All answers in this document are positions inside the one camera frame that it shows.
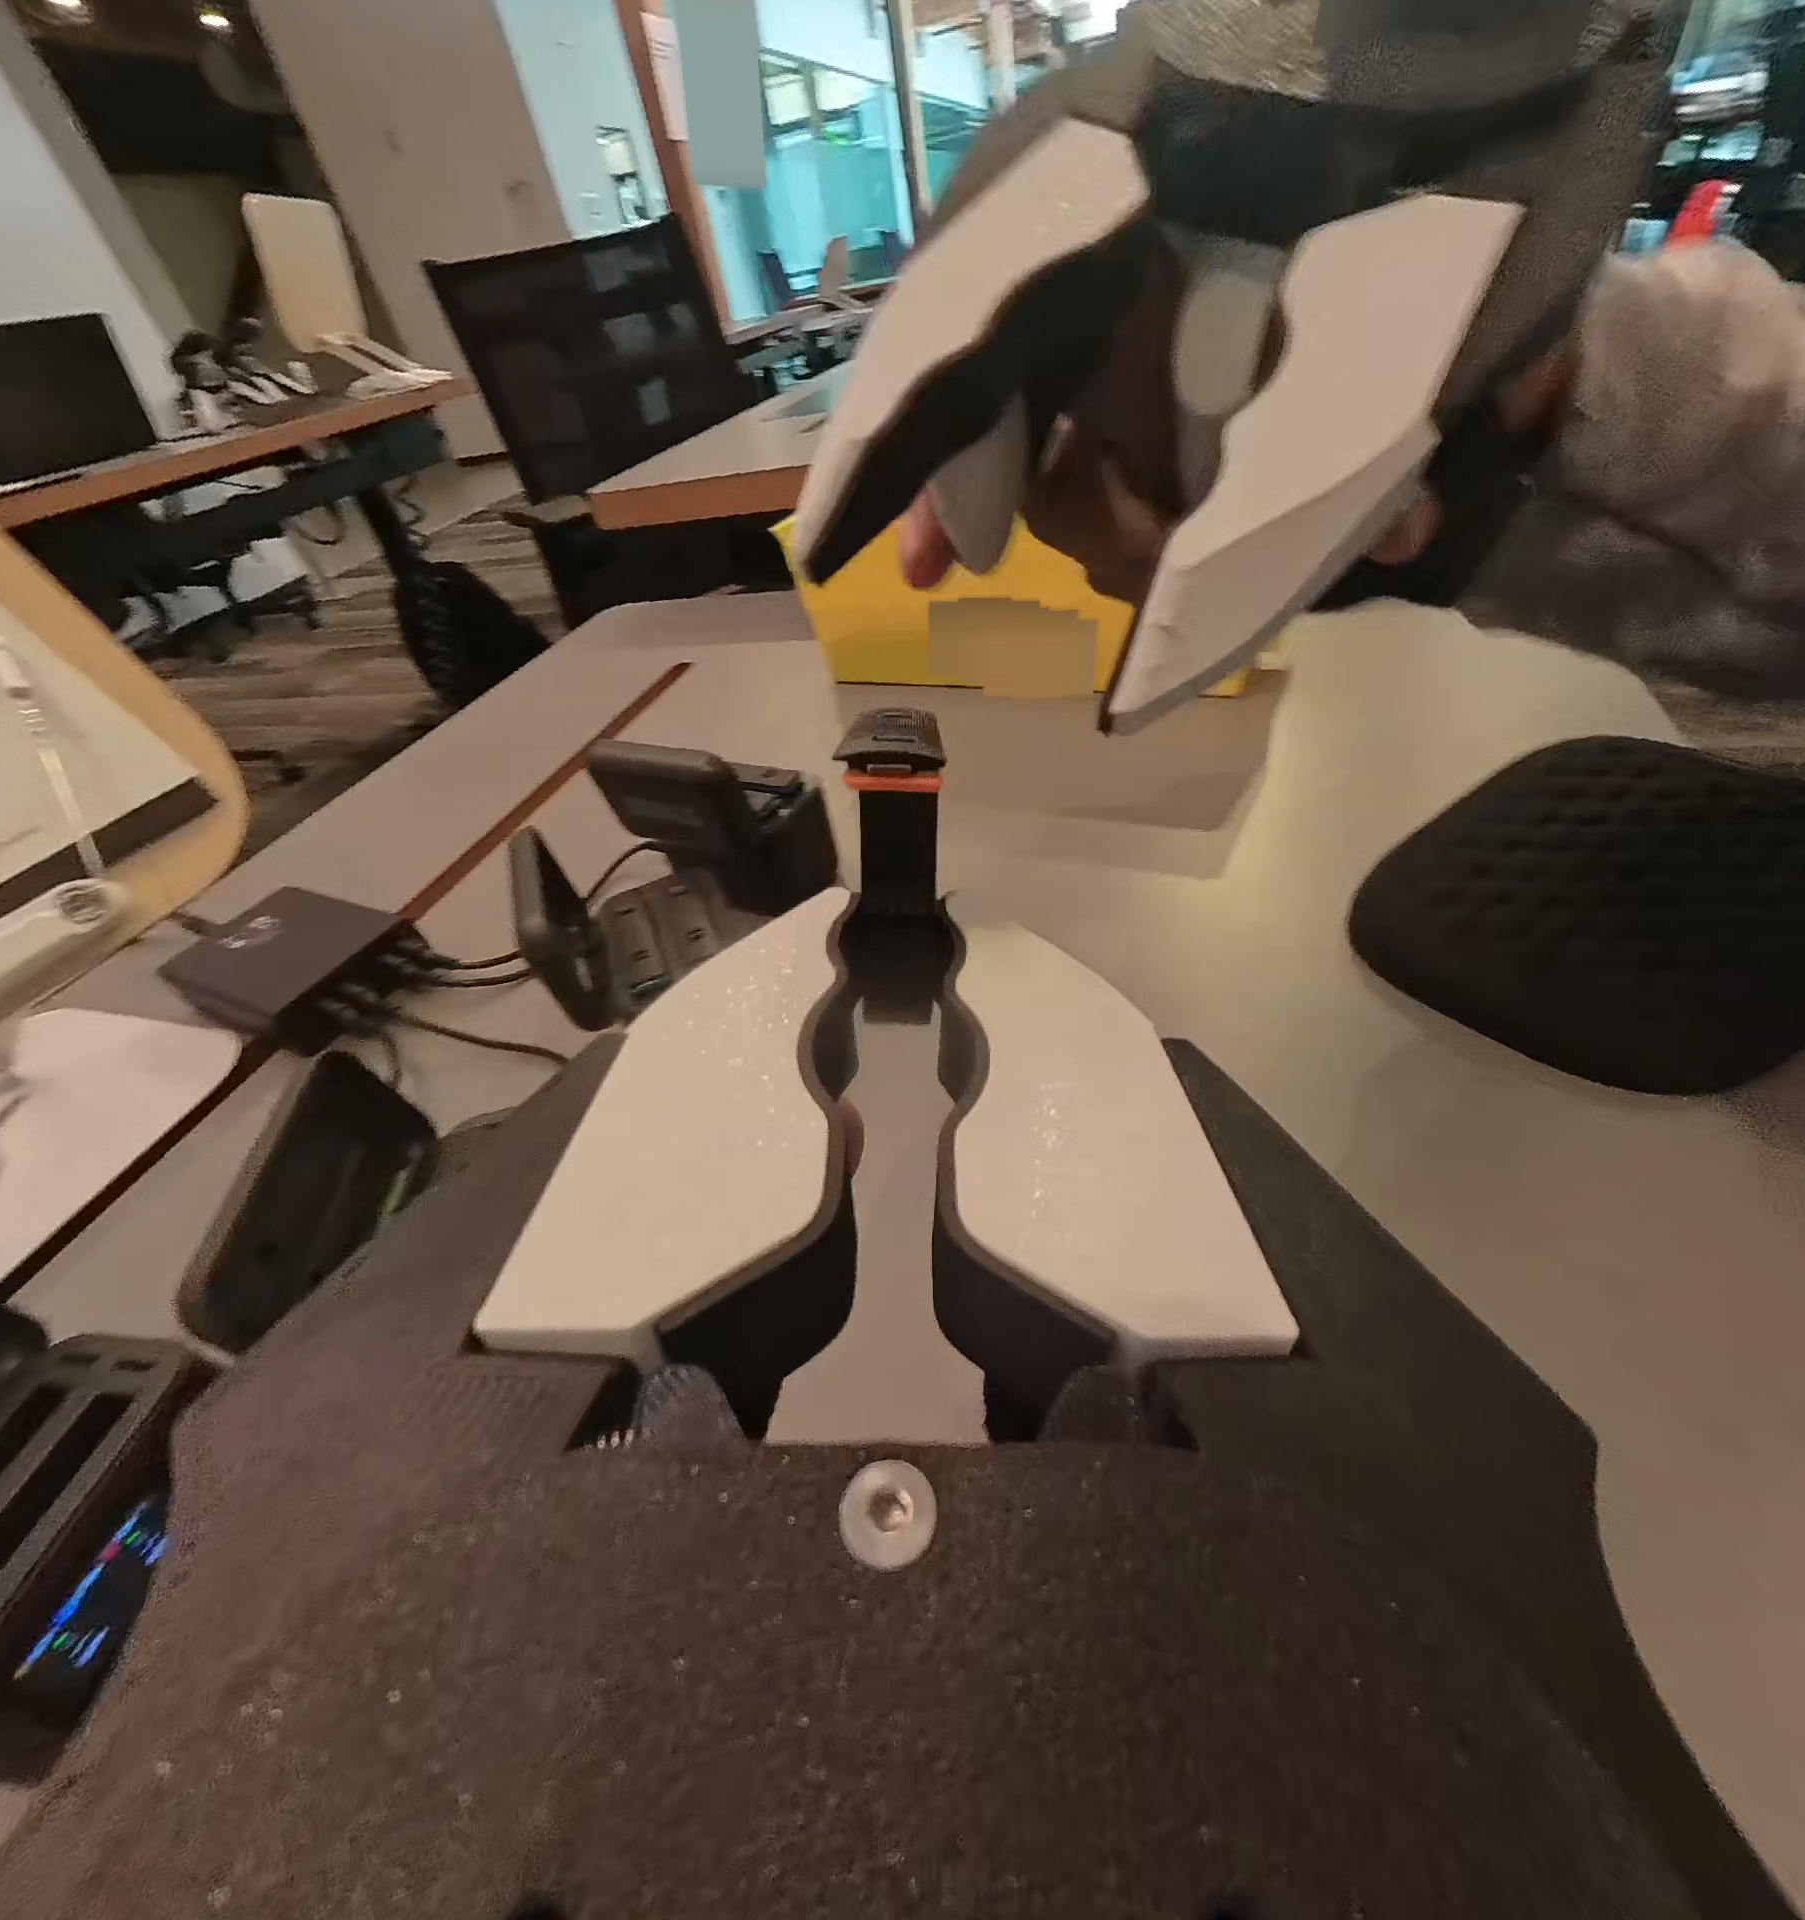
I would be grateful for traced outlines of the wooden pillar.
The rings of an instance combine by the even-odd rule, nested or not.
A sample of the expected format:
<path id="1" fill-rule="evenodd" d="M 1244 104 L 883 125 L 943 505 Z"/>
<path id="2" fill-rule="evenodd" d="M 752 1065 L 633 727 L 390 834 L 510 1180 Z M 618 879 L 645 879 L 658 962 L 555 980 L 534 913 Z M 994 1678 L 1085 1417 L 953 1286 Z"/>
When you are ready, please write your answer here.
<path id="1" fill-rule="evenodd" d="M 664 199 L 680 220 L 715 320 L 731 321 L 706 202 L 691 180 L 688 114 L 680 65 L 680 37 L 667 4 L 612 4 L 628 71 L 645 104 L 651 150 L 664 183 Z"/>

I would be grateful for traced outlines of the printed instruction sheet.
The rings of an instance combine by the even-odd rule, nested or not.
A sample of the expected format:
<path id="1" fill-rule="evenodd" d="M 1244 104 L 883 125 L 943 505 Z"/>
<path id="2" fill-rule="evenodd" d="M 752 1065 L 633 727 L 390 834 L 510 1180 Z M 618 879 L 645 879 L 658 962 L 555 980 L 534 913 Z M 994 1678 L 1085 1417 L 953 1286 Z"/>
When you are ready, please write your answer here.
<path id="1" fill-rule="evenodd" d="M 60 660 L 0 637 L 0 915 L 130 858 L 213 806 L 191 763 Z"/>

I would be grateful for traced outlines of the black and white tools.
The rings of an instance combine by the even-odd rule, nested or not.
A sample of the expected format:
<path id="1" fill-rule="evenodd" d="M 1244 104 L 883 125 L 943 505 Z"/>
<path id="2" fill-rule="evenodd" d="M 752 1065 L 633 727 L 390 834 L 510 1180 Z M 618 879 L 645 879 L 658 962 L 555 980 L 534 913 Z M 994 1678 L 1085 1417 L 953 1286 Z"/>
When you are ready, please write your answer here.
<path id="1" fill-rule="evenodd" d="M 178 381 L 176 409 L 188 429 L 222 432 L 276 421 L 319 396 L 307 363 L 264 363 L 263 330 L 260 315 L 239 315 L 222 335 L 191 329 L 173 339 L 170 372 Z"/>

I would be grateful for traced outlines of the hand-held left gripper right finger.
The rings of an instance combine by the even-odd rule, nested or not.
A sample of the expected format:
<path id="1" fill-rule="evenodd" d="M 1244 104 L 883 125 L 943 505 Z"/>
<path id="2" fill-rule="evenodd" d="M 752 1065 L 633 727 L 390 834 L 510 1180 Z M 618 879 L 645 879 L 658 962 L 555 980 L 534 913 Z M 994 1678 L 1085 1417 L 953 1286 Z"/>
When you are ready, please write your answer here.
<path id="1" fill-rule="evenodd" d="M 967 895 L 943 901 L 933 1316 L 980 1375 L 991 1436 L 1068 1384 L 1283 1362 L 1296 1319 L 1153 1022 L 1104 974 Z"/>

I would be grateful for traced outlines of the yellow plastic bin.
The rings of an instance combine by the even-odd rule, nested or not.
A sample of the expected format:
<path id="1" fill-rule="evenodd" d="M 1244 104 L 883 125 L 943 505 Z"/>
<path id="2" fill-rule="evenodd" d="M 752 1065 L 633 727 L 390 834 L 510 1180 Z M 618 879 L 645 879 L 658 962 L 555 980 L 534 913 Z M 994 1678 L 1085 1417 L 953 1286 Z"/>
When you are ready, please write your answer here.
<path id="1" fill-rule="evenodd" d="M 1129 605 L 1015 521 L 998 567 L 947 570 L 913 591 L 897 536 L 871 542 L 827 584 L 791 570 L 803 611 L 842 685 L 952 685 L 986 697 L 1049 701 L 1107 693 Z"/>

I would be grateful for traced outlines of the person's right hand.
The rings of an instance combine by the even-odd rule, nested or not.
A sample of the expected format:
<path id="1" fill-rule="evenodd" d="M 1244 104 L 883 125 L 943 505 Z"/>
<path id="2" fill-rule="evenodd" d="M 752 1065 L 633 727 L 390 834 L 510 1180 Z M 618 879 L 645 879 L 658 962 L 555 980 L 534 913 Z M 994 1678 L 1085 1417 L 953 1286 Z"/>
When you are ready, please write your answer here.
<path id="1" fill-rule="evenodd" d="M 1104 362 L 1032 454 L 1018 517 L 1082 570 L 1098 596 L 1137 609 L 1182 505 L 1176 329 L 1182 269 L 1170 259 L 1120 315 Z"/>

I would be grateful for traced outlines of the small black bag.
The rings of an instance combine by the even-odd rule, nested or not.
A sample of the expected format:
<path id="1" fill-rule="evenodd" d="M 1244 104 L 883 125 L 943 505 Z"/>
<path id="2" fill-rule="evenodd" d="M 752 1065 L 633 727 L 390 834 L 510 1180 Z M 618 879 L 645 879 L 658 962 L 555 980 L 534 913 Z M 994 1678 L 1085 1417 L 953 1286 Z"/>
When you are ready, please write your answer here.
<path id="1" fill-rule="evenodd" d="M 466 563 L 428 561 L 390 575 L 392 627 L 424 690 L 443 713 L 472 707 L 549 648 Z"/>

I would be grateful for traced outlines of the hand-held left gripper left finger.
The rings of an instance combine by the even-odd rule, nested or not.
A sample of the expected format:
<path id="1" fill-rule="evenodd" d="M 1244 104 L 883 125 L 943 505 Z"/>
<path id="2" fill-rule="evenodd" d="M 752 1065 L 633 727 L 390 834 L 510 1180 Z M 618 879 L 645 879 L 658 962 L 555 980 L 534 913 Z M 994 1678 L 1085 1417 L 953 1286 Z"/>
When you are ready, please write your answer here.
<path id="1" fill-rule="evenodd" d="M 856 1293 L 836 885 L 636 1016 L 472 1322 L 494 1354 L 695 1366 L 762 1436 Z"/>

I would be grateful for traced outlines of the black battery charger case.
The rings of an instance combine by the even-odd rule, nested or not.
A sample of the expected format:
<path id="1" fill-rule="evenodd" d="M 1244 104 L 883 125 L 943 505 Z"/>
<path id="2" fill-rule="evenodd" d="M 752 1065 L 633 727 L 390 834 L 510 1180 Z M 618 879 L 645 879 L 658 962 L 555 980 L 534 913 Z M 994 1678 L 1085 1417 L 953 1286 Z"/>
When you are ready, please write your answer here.
<path id="1" fill-rule="evenodd" d="M 355 1055 L 309 1062 L 270 1114 L 176 1290 L 191 1338 L 245 1354 L 434 1177 L 428 1117 Z"/>
<path id="2" fill-rule="evenodd" d="M 833 818 L 795 769 L 604 743 L 589 752 L 588 779 L 625 831 L 670 870 L 709 877 L 746 915 L 785 915 L 839 882 Z"/>
<path id="3" fill-rule="evenodd" d="M 580 1031 L 625 1025 L 746 933 L 704 870 L 583 895 L 534 828 L 510 839 L 507 882 L 515 947 Z"/>
<path id="4" fill-rule="evenodd" d="M 216 1371 L 0 1304 L 0 1782 L 45 1778 L 120 1664 L 170 1541 L 173 1429 Z"/>

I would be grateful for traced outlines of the long wooden table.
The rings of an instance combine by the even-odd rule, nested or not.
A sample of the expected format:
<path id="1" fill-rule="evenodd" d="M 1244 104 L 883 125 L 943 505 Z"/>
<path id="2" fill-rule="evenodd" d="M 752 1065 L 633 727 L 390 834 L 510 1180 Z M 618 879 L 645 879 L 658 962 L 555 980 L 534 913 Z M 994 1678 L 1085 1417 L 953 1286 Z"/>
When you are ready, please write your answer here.
<path id="1" fill-rule="evenodd" d="M 618 470 L 583 506 L 604 532 L 788 517 L 850 363 L 833 366 Z"/>

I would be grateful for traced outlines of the wooden office desk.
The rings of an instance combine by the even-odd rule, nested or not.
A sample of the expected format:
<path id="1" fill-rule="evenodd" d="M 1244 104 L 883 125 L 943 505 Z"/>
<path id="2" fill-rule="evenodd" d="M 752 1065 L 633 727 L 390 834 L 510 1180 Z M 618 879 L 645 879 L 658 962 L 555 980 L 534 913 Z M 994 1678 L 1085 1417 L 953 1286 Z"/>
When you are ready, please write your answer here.
<path id="1" fill-rule="evenodd" d="M 0 527 L 15 532 L 45 520 L 216 482 L 239 470 L 279 469 L 294 451 L 340 444 L 382 423 L 433 414 L 473 396 L 478 385 L 449 372 L 372 396 L 325 396 L 267 423 L 163 442 L 96 469 L 2 487 Z"/>

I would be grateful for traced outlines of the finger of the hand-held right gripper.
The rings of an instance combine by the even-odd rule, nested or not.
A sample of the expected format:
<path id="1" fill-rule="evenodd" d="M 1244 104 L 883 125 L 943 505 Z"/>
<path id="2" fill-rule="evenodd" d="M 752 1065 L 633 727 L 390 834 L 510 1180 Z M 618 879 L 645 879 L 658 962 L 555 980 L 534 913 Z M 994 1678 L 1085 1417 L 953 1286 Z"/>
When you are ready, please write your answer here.
<path id="1" fill-rule="evenodd" d="M 909 256 L 842 375 L 792 509 L 827 584 L 927 496 L 994 573 L 1032 476 L 1035 399 L 1085 372 L 1149 277 L 1153 196 L 1129 135 L 1062 116 Z"/>
<path id="2" fill-rule="evenodd" d="M 1519 202 L 1417 195 L 1296 241 L 1277 286 L 1283 356 L 1161 552 L 1104 733 L 1138 733 L 1244 667 L 1396 521 L 1520 218 Z"/>

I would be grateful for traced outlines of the dark rounded object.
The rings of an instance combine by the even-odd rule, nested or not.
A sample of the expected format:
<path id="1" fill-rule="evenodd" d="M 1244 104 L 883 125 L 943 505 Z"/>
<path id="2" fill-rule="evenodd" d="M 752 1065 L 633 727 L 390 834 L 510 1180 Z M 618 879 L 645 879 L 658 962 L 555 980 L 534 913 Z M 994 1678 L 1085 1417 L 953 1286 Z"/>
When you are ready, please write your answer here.
<path id="1" fill-rule="evenodd" d="M 1538 749 L 1399 840 L 1344 940 L 1538 1068 L 1744 1088 L 1805 1049 L 1805 780 L 1638 736 Z"/>

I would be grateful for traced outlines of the black power adapter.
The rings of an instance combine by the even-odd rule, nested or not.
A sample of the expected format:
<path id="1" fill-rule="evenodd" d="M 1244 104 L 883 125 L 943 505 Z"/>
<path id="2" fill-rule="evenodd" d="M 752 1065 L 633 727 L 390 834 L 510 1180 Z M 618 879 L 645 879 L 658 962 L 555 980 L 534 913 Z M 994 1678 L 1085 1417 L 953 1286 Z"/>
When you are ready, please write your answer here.
<path id="1" fill-rule="evenodd" d="M 384 909 L 279 889 L 154 970 L 197 1016 L 312 1058 L 370 1031 L 392 994 L 425 974 L 418 928 Z"/>

